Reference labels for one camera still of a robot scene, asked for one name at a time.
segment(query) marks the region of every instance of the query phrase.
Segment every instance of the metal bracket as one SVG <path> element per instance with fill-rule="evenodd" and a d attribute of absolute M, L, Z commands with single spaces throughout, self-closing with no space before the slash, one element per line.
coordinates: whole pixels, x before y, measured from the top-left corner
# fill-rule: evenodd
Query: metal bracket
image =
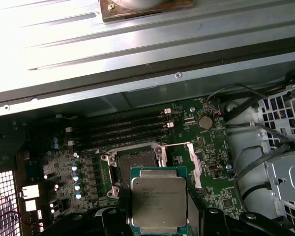
<path fill-rule="evenodd" d="M 193 144 L 187 143 L 187 147 L 189 149 L 190 159 L 193 162 L 193 164 L 195 165 L 193 175 L 195 176 L 196 188 L 202 188 L 201 181 L 200 181 L 200 176 L 202 174 L 201 162 L 198 159 L 197 155 L 195 154 L 195 151 L 193 149 Z"/>
<path fill-rule="evenodd" d="M 116 157 L 119 151 L 142 148 L 150 146 L 156 155 L 156 159 L 158 161 L 159 166 L 165 167 L 167 163 L 167 155 L 166 155 L 166 146 L 162 146 L 165 143 L 158 142 L 148 142 L 143 144 L 135 144 L 131 146 L 118 147 L 107 151 L 105 154 L 101 156 L 102 161 L 106 161 L 109 166 L 117 167 Z M 111 168 L 109 169 L 109 178 L 112 183 L 112 189 L 108 191 L 107 196 L 110 198 L 118 198 L 118 193 L 120 191 L 120 187 L 115 186 L 113 183 L 113 173 Z"/>

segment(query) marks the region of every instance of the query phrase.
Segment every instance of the black cable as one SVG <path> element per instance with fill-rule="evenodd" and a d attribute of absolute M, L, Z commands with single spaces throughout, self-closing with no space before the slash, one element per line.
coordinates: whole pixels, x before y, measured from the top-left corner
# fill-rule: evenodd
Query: black cable
<path fill-rule="evenodd" d="M 243 195 L 242 195 L 242 199 L 245 201 L 245 199 L 248 197 L 249 194 L 251 194 L 252 192 L 258 190 L 258 189 L 267 189 L 267 190 L 271 190 L 271 185 L 270 182 L 265 182 L 263 184 L 258 184 L 256 186 L 253 186 L 251 188 L 249 188 Z"/>
<path fill-rule="evenodd" d="M 246 90 L 248 90 L 248 91 L 250 91 L 250 92 L 256 94 L 256 95 L 259 97 L 259 99 L 260 99 L 260 97 L 263 97 L 263 98 L 267 99 L 267 96 L 266 96 L 266 95 L 264 95 L 264 94 L 262 94 L 262 93 L 259 93 L 258 91 L 253 90 L 253 89 L 251 89 L 251 88 L 249 88 L 249 87 L 247 87 L 247 86 L 245 86 L 245 85 L 242 85 L 242 84 L 233 84 L 233 85 L 229 85 L 229 86 L 226 86 L 226 87 L 220 88 L 220 89 L 218 89 L 217 91 L 215 91 L 215 92 L 213 92 L 212 94 L 210 94 L 210 95 L 207 97 L 207 99 L 206 99 L 206 105 L 207 105 L 208 107 L 210 107 L 211 109 L 213 109 L 214 111 L 216 111 L 217 114 L 221 115 L 221 114 L 222 114 L 221 111 L 218 110 L 218 109 L 216 109 L 215 107 L 211 106 L 211 105 L 209 104 L 209 101 L 210 101 L 210 99 L 211 99 L 213 96 L 215 96 L 215 95 L 218 94 L 219 92 L 222 92 L 222 91 L 224 91 L 224 90 L 227 90 L 227 89 L 230 89 L 230 88 L 233 88 L 233 87 L 242 87 L 242 88 L 244 88 L 244 89 L 246 89 Z"/>
<path fill-rule="evenodd" d="M 238 159 L 240 158 L 240 156 L 246 152 L 247 150 L 253 150 L 253 149 L 257 149 L 259 148 L 260 151 L 261 151 L 261 154 L 264 155 L 265 152 L 264 152 L 264 148 L 261 146 L 261 145 L 255 145 L 255 146 L 250 146 L 250 147 L 246 147 L 246 148 L 243 148 L 235 157 L 234 159 L 234 162 L 233 162 L 233 166 L 234 166 L 234 170 L 236 170 L 236 164 L 237 164 L 237 161 Z"/>
<path fill-rule="evenodd" d="M 241 123 L 241 124 L 228 124 L 226 125 L 227 128 L 243 128 L 243 127 L 260 127 L 262 129 L 264 129 L 266 132 L 272 134 L 274 137 L 277 137 L 280 139 L 280 141 L 286 142 L 289 141 L 289 139 L 287 137 L 285 137 L 282 134 L 279 134 L 278 132 L 262 125 L 259 123 Z M 241 193 L 239 190 L 239 180 L 241 178 L 243 178 L 248 172 L 250 172 L 251 170 L 253 170 L 254 168 L 256 168 L 257 166 L 259 166 L 260 164 L 276 157 L 279 156 L 283 153 L 285 153 L 286 151 L 288 151 L 290 149 L 290 145 L 287 143 L 283 143 L 280 147 L 278 147 L 275 150 L 272 150 L 270 152 L 268 152 L 265 155 L 262 155 L 261 157 L 259 157 L 257 160 L 251 162 L 250 164 L 248 164 L 244 169 L 242 169 L 242 171 L 238 174 L 237 178 L 234 179 L 234 190 L 235 190 L 235 194 L 240 202 L 240 204 L 242 205 L 242 208 L 244 209 L 244 211 L 248 211 L 247 206 L 245 205 L 244 200 L 241 197 Z"/>
<path fill-rule="evenodd" d="M 248 208 L 245 204 L 245 202 L 243 201 L 242 197 L 241 197 L 241 193 L 239 190 L 239 184 L 238 182 L 240 181 L 240 179 L 242 179 L 248 172 L 250 172 L 251 170 L 253 170 L 254 168 L 256 168 L 257 166 L 259 166 L 260 164 L 276 157 L 279 156 L 283 153 L 285 153 L 288 149 L 290 148 L 290 146 L 288 144 L 283 144 L 281 147 L 272 150 L 271 152 L 259 157 L 257 160 L 251 162 L 249 165 L 247 165 L 237 176 L 237 178 L 234 179 L 234 190 L 235 190 L 235 194 L 237 195 L 237 198 L 240 202 L 240 204 L 242 205 L 242 208 L 244 209 L 244 211 L 248 211 Z"/>
<path fill-rule="evenodd" d="M 267 96 L 274 95 L 279 92 L 283 92 L 286 90 L 286 86 L 290 84 L 295 84 L 295 70 L 289 72 L 286 74 L 285 79 L 283 82 L 278 82 L 273 88 L 265 88 L 265 89 L 260 89 L 258 92 L 265 94 Z M 222 101 L 227 101 L 227 100 L 234 100 L 237 99 L 240 94 L 235 94 L 236 97 L 233 97 L 232 99 L 226 99 L 223 98 L 221 99 Z M 250 106 L 254 105 L 256 102 L 260 100 L 260 97 L 257 96 L 252 96 L 250 97 L 246 102 L 240 104 L 238 107 L 234 108 L 230 112 L 224 114 L 224 120 L 225 122 L 228 122 L 232 120 L 233 118 L 237 117 L 241 113 L 243 113 L 246 109 L 248 109 Z"/>
<path fill-rule="evenodd" d="M 235 117 L 239 116 L 241 113 L 246 111 L 249 107 L 251 107 L 252 105 L 257 103 L 259 100 L 260 100 L 259 96 L 250 97 L 248 100 L 241 103 L 238 107 L 236 107 L 236 108 L 232 109 L 230 112 L 224 114 L 225 122 L 228 122 L 228 121 L 234 119 Z"/>

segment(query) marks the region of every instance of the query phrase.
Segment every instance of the capacitor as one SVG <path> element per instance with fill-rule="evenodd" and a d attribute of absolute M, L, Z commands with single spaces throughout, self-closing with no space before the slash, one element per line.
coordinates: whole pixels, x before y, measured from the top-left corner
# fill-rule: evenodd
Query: capacitor
<path fill-rule="evenodd" d="M 76 184 L 75 186 L 74 186 L 74 189 L 76 190 L 76 191 L 79 191 L 80 189 L 81 189 L 81 185 L 78 183 L 78 184 Z"/>
<path fill-rule="evenodd" d="M 225 168 L 226 168 L 226 170 L 231 170 L 232 169 L 232 165 L 231 164 L 227 164 L 226 166 L 225 166 Z"/>
<path fill-rule="evenodd" d="M 81 199 L 82 198 L 82 193 L 77 193 L 76 195 L 75 195 L 75 197 L 77 198 L 77 199 Z"/>
<path fill-rule="evenodd" d="M 50 174 L 44 175 L 44 179 L 49 179 L 49 178 L 54 177 L 54 176 L 55 176 L 54 173 L 50 173 Z"/>
<path fill-rule="evenodd" d="M 74 180 L 74 181 L 78 181 L 78 180 L 79 180 L 79 175 L 74 175 L 74 176 L 73 176 L 73 180 Z"/>
<path fill-rule="evenodd" d="M 71 170 L 76 171 L 78 169 L 77 165 L 72 165 Z"/>
<path fill-rule="evenodd" d="M 213 126 L 213 120 L 210 117 L 202 117 L 199 121 L 198 124 L 201 129 L 209 130 Z"/>
<path fill-rule="evenodd" d="M 54 187 L 55 187 L 56 190 L 59 190 L 59 188 L 63 187 L 63 183 L 62 182 L 57 182 L 57 183 L 55 183 Z"/>

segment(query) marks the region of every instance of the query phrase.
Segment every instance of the green circuit board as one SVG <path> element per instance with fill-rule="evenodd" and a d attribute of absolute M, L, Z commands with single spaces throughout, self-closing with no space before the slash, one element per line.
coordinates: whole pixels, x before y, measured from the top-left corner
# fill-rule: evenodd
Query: green circuit board
<path fill-rule="evenodd" d="M 210 104 L 220 109 L 219 101 L 212 100 Z M 160 111 L 165 109 L 171 110 L 168 115 L 168 121 L 174 124 L 173 127 L 168 128 L 166 133 L 159 134 L 154 132 L 148 133 L 149 135 L 138 136 L 133 133 L 131 128 L 129 130 L 117 128 L 119 125 L 123 126 L 126 124 L 127 126 L 128 120 L 133 118 L 149 117 L 150 114 L 159 114 Z M 199 121 L 203 117 L 209 117 L 212 120 L 212 126 L 209 129 L 201 127 Z M 105 124 L 104 129 L 100 129 L 102 124 Z M 84 132 L 88 134 L 90 133 L 88 125 L 90 125 L 95 127 L 95 129 L 99 127 L 99 133 L 104 130 L 105 135 L 112 138 L 107 139 L 108 145 L 106 143 L 101 145 L 102 141 L 100 139 L 103 139 L 103 137 L 99 135 L 99 137 L 96 137 L 99 140 L 99 144 L 88 144 L 87 148 L 76 147 L 72 143 L 70 144 L 70 142 L 80 137 L 75 135 L 76 131 L 68 132 L 67 129 L 68 127 L 74 128 L 81 125 L 86 127 Z M 117 199 L 108 196 L 108 192 L 112 189 L 110 167 L 107 161 L 101 159 L 102 153 L 113 148 L 152 141 L 167 145 L 191 142 L 195 154 L 201 161 L 201 191 L 206 205 L 208 207 L 224 209 L 233 218 L 238 218 L 242 212 L 234 192 L 234 173 L 226 168 L 227 164 L 232 164 L 232 156 L 230 154 L 224 119 L 205 104 L 204 98 L 178 101 L 95 118 L 66 120 L 66 123 L 54 125 L 49 129 L 44 128 L 40 132 L 35 130 L 31 133 L 30 138 L 32 140 L 31 156 L 35 156 L 35 158 L 31 157 L 31 160 L 40 159 L 47 161 L 47 164 L 44 164 L 44 173 L 55 173 L 64 182 L 61 190 L 57 192 L 57 198 L 60 200 L 71 199 L 71 207 L 62 212 L 62 214 L 86 212 L 92 208 L 114 205 Z M 85 140 L 88 141 L 87 138 L 80 141 L 81 145 L 84 144 Z M 118 155 L 131 155 L 149 150 L 151 150 L 150 147 L 127 149 L 119 152 Z M 74 157 L 74 153 L 78 154 L 79 158 Z M 193 174 L 195 166 L 190 159 L 187 146 L 176 145 L 167 147 L 166 154 L 168 158 L 167 166 L 187 167 L 187 188 L 195 188 Z M 71 166 L 74 164 L 79 166 L 80 181 L 84 186 L 81 190 L 83 197 L 78 200 L 75 198 L 76 191 L 73 188 L 75 181 L 72 177 L 75 173 L 72 172 Z"/>
<path fill-rule="evenodd" d="M 219 108 L 218 101 L 213 102 L 216 108 Z M 126 145 L 145 143 L 148 141 L 158 141 L 166 144 L 178 144 L 192 142 L 196 155 L 201 161 L 203 173 L 201 183 L 203 187 L 204 201 L 208 207 L 219 207 L 224 209 L 230 216 L 237 218 L 242 212 L 241 206 L 234 193 L 233 178 L 228 178 L 226 165 L 232 163 L 229 144 L 227 141 L 226 128 L 223 117 L 217 116 L 205 105 L 204 98 L 184 100 L 171 104 L 159 105 L 149 108 L 138 109 L 130 112 L 124 112 L 116 115 L 102 116 L 96 118 L 96 123 L 106 122 L 107 120 L 126 120 L 127 118 L 137 117 L 142 114 L 155 113 L 164 109 L 172 110 L 172 119 L 174 121 L 173 133 L 153 139 L 141 139 L 128 142 Z M 213 120 L 213 127 L 209 130 L 203 130 L 199 126 L 199 119 L 210 116 Z M 93 150 L 94 153 L 102 153 L 116 148 L 119 145 L 107 146 Z M 127 150 L 123 154 L 136 153 L 137 150 Z M 168 147 L 166 150 L 168 157 L 168 166 L 186 166 L 188 170 L 187 187 L 194 188 L 195 181 L 192 163 L 186 145 Z M 221 169 L 217 172 L 209 171 L 211 165 L 219 165 Z M 101 168 L 105 178 L 106 191 L 111 189 L 107 162 L 101 161 Z"/>

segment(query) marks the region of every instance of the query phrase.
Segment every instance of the screw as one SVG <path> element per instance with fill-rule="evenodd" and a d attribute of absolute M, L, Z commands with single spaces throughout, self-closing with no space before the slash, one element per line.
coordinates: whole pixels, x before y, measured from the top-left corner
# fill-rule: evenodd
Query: screw
<path fill-rule="evenodd" d="M 218 210 L 213 208 L 213 209 L 210 209 L 209 212 L 212 214 L 217 214 Z"/>
<path fill-rule="evenodd" d="M 231 164 L 227 164 L 225 168 L 226 168 L 226 170 L 231 170 L 232 169 L 232 165 Z"/>
<path fill-rule="evenodd" d="M 246 217 L 250 220 L 255 220 L 256 219 L 256 216 L 253 215 L 253 214 L 246 214 Z"/>
<path fill-rule="evenodd" d="M 156 153 L 162 153 L 162 149 L 160 147 L 158 147 L 158 148 L 155 149 L 155 152 Z"/>
<path fill-rule="evenodd" d="M 115 5 L 114 4 L 109 4 L 108 5 L 108 10 L 113 10 L 115 8 Z"/>
<path fill-rule="evenodd" d="M 182 77 L 182 73 L 177 72 L 177 73 L 175 74 L 175 77 L 176 77 L 177 79 L 180 79 L 180 78 Z"/>

